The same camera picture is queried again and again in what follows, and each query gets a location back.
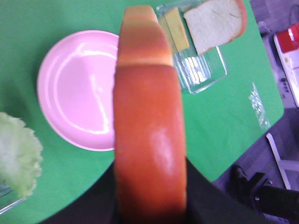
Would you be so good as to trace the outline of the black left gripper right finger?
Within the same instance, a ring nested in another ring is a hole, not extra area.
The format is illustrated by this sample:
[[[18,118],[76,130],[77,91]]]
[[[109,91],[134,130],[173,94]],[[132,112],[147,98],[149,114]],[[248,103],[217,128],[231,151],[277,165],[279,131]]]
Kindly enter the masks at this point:
[[[264,218],[225,195],[186,159],[187,224],[263,224]]]

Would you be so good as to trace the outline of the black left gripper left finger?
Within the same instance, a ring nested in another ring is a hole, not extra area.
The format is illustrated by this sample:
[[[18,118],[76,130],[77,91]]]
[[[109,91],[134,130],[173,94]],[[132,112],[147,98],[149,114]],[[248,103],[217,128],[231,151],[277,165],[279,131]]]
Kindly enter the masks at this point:
[[[42,224],[117,223],[114,163],[84,194]]]

